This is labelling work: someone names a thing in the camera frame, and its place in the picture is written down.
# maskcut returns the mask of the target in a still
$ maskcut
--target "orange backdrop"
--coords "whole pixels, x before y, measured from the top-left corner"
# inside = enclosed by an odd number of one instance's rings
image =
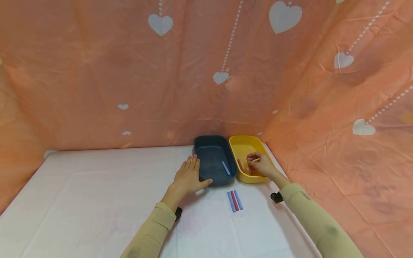
[[[50,150],[251,134],[365,257],[413,240],[413,2],[0,8],[0,212]]]

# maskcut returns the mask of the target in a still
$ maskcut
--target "red chalk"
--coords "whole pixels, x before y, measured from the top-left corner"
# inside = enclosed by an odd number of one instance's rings
[[[242,167],[242,164],[241,164],[240,159],[238,159],[238,165],[240,166],[241,171],[245,173],[245,170],[244,170],[244,168]]]
[[[248,171],[250,174],[252,174],[252,167],[248,164]]]
[[[231,191],[231,196],[232,196],[233,201],[234,201],[235,210],[236,210],[236,211],[239,211],[240,209],[238,208],[237,200],[235,199],[235,196],[234,196],[234,192],[233,192],[233,191]]]

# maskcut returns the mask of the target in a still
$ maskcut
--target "long sleeve shirt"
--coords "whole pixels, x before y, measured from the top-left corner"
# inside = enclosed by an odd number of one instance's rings
[[[280,193],[323,258],[363,258],[337,221],[314,202],[299,184],[287,185]],[[158,203],[120,258],[157,258],[175,219],[175,213],[166,204]]]

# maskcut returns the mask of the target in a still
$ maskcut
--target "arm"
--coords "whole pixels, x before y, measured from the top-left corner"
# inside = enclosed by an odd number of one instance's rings
[[[294,213],[323,258],[363,258],[341,226],[313,201],[299,184],[293,184],[272,164],[266,154],[251,153],[249,164],[266,175],[278,188],[287,207]]]
[[[199,181],[197,156],[191,156],[176,173],[161,202],[156,204],[151,215],[142,224],[120,258],[157,258],[166,235],[175,222],[179,202],[188,193],[195,193],[212,183],[211,179]]]

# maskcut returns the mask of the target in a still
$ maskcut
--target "left hand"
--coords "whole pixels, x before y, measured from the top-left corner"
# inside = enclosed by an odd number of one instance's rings
[[[202,188],[209,186],[212,179],[199,181],[199,164],[197,155],[189,156],[187,161],[182,163],[181,168],[175,175],[173,183],[168,187],[161,202],[166,204],[173,212],[176,211],[179,202],[187,194],[195,193]]]
[[[212,183],[212,179],[199,181],[200,162],[196,154],[193,157],[189,156],[175,175],[172,185],[182,190],[185,195],[196,193]]]

